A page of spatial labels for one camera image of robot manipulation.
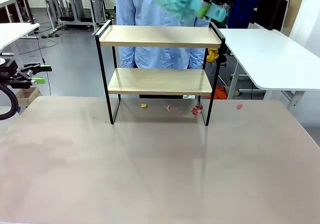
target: wooden shelf board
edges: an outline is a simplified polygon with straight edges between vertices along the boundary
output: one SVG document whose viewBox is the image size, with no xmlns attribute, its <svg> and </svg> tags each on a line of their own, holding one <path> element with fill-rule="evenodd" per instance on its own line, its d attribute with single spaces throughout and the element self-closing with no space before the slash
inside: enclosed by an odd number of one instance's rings
<svg viewBox="0 0 320 224">
<path fill-rule="evenodd" d="M 110 25 L 100 37 L 103 46 L 220 48 L 209 27 Z"/>
<path fill-rule="evenodd" d="M 117 68 L 108 85 L 110 94 L 211 95 L 204 70 Z"/>
</svg>

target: lower shelf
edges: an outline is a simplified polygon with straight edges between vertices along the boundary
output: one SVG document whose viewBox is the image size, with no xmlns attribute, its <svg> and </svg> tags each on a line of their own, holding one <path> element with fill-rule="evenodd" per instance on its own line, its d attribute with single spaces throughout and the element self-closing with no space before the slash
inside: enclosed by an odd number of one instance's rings
<svg viewBox="0 0 320 224">
<path fill-rule="evenodd" d="M 110 94 L 210 95 L 204 70 L 116 68 L 108 85 Z"/>
</svg>

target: two-tier shelf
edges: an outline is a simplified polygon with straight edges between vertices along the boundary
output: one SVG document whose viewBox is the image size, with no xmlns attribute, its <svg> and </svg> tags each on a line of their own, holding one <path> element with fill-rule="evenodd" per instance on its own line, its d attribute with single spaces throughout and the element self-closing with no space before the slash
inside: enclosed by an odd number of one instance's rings
<svg viewBox="0 0 320 224">
<path fill-rule="evenodd" d="M 99 55 L 104 91 L 111 124 L 114 124 L 121 94 L 149 95 L 196 95 L 201 104 L 201 96 L 211 96 L 207 115 L 202 112 L 207 126 L 218 81 L 220 63 L 217 62 L 215 79 L 211 87 L 205 73 L 208 48 L 219 48 L 225 52 L 225 37 L 211 22 L 209 27 L 160 27 L 112 25 L 108 20 L 95 35 Z M 101 46 L 111 46 L 115 71 L 107 84 Z M 142 47 L 189 47 L 205 48 L 203 69 L 140 69 L 118 68 L 115 46 Z M 114 113 L 111 109 L 109 94 L 118 95 L 118 103 Z"/>
</svg>

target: blue shirt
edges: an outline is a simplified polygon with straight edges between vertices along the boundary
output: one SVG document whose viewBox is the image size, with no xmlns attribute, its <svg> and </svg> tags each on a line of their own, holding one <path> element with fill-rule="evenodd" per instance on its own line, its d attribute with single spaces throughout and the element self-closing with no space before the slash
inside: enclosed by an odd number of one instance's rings
<svg viewBox="0 0 320 224">
<path fill-rule="evenodd" d="M 116 23 L 119 25 L 208 27 L 209 21 L 192 18 L 177 20 L 153 0 L 116 0 Z M 203 48 L 120 47 L 122 67 L 201 69 Z"/>
</svg>

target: shirt sleeve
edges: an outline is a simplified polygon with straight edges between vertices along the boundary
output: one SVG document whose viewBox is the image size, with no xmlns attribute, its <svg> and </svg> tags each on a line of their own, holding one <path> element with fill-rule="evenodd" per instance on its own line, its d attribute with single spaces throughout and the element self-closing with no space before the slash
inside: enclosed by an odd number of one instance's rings
<svg viewBox="0 0 320 224">
<path fill-rule="evenodd" d="M 195 18 L 194 27 L 208 27 L 210 21 L 205 18 Z M 191 48 L 189 69 L 201 69 L 204 63 L 205 48 Z"/>
<path fill-rule="evenodd" d="M 135 25 L 136 8 L 133 0 L 115 0 L 116 1 L 116 23 L 119 25 Z M 133 68 L 135 60 L 134 47 L 119 47 L 121 66 Z"/>
</svg>

